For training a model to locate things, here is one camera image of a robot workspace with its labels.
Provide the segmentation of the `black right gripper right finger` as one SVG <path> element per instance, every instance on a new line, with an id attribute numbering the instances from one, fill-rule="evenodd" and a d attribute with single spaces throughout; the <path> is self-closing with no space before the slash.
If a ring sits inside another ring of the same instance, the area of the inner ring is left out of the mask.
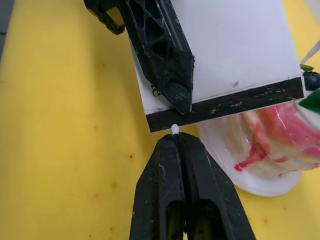
<path id="1" fill-rule="evenodd" d="M 177 137 L 184 187 L 185 232 L 189 240 L 254 240 L 234 184 L 206 150 L 188 133 Z"/>

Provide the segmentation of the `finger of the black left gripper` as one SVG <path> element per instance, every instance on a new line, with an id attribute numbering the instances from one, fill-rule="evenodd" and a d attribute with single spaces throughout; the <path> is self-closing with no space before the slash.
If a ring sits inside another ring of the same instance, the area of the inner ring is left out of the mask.
<path id="1" fill-rule="evenodd" d="M 182 114 L 192 110 L 195 57 L 169 0 L 118 0 L 145 78 Z"/>

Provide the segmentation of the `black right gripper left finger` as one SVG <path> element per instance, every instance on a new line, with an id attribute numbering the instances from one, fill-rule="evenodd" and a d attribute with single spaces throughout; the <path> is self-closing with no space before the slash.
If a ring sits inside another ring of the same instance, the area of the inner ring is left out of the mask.
<path id="1" fill-rule="evenodd" d="M 159 139 L 135 188 L 129 239 L 181 240 L 185 191 L 175 137 Z"/>

